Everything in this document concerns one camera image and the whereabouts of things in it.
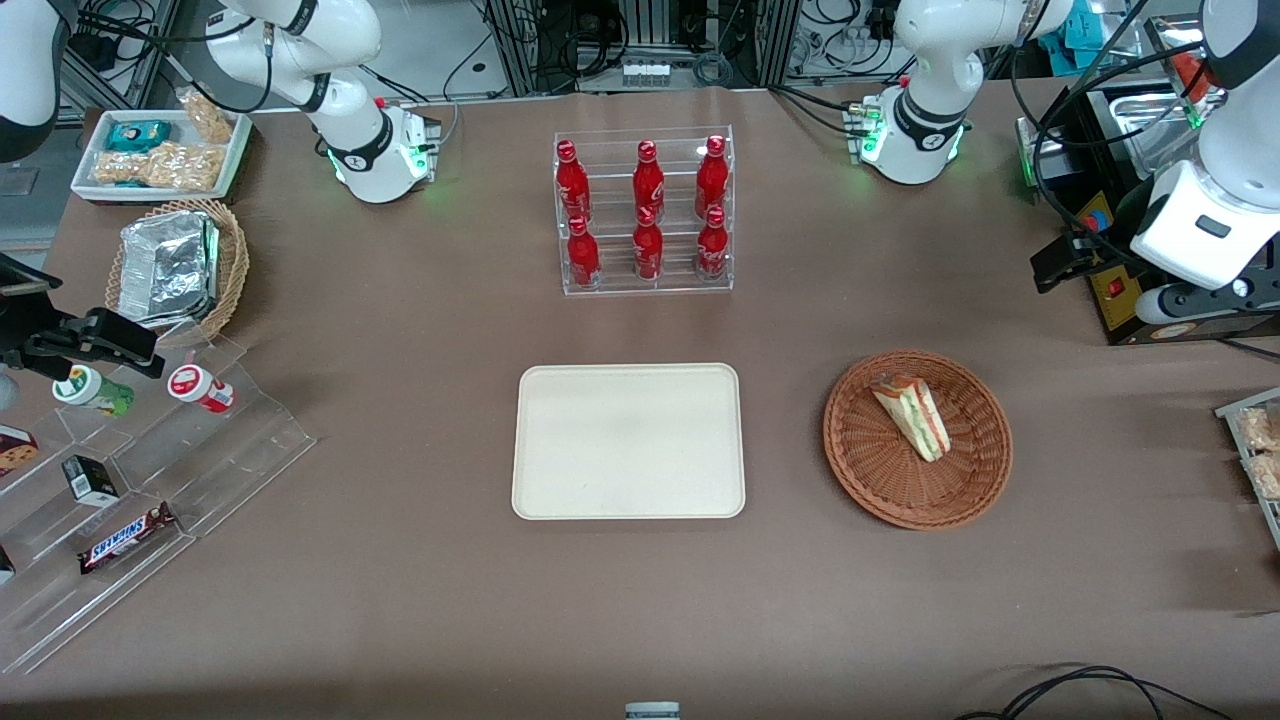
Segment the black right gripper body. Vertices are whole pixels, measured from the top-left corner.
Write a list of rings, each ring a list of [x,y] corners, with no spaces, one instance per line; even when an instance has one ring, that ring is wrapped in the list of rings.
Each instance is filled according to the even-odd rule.
[[[61,313],[49,297],[61,281],[1,255],[1,351],[23,348],[26,342],[46,331],[56,331]]]

